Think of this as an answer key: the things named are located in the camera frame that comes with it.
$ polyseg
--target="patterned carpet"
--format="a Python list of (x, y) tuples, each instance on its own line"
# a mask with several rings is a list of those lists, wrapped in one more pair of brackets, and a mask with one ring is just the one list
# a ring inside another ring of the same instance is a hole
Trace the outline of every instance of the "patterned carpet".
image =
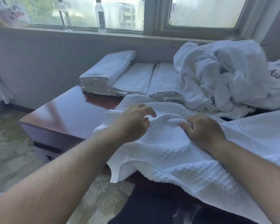
[[(0, 192), (43, 165), (33, 151), (30, 138), (18, 124), (25, 115), (16, 110), (0, 112)], [(110, 183), (109, 176), (100, 174), (68, 223), (107, 223), (122, 209), (133, 188), (127, 182)]]

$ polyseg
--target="left hand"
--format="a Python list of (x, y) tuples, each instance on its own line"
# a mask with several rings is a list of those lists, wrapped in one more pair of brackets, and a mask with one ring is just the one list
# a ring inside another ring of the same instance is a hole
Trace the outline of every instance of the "left hand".
[(152, 107), (145, 104), (133, 105), (121, 113), (109, 128), (123, 139), (123, 143), (136, 141), (146, 133), (150, 126), (146, 115), (157, 117)]

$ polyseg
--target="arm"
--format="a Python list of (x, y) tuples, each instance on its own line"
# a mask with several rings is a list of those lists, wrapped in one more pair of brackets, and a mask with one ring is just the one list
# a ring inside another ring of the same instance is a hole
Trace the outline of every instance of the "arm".
[(204, 115), (180, 123), (189, 138), (211, 153), (243, 186), (274, 224), (280, 224), (280, 167), (228, 141), (220, 125)]
[(144, 104), (128, 108), (110, 127), (32, 173), (0, 195), (0, 223), (66, 223), (112, 154), (149, 128)]

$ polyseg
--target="glossy brown tabletop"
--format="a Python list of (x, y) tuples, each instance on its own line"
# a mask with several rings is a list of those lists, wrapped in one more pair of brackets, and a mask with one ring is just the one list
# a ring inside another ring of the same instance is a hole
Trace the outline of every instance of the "glossy brown tabletop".
[[(36, 146), (62, 154), (89, 138), (93, 130), (103, 122), (108, 110), (114, 109), (122, 99), (122, 97), (83, 93), (80, 86), (75, 86), (23, 117), (19, 123)], [(111, 175), (107, 165), (102, 172)], [(190, 196), (179, 186), (150, 181), (138, 171), (128, 177), (126, 181), (149, 190), (178, 197), (185, 204), (191, 201), (202, 206), (212, 207)]]

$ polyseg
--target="wooden table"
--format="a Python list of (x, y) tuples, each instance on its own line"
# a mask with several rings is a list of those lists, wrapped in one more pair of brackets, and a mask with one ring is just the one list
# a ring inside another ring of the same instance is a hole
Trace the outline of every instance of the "wooden table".
[[(23, 117), (19, 123), (33, 140), (36, 153), (44, 163), (47, 163), (89, 138), (93, 130), (103, 122), (108, 110), (114, 109), (122, 99), (122, 97), (83, 93), (80, 86), (75, 86)], [(111, 174), (107, 165), (102, 172)], [(211, 207), (190, 196), (179, 186), (150, 181), (138, 171), (126, 181), (149, 190), (179, 197), (184, 203), (194, 202)]]

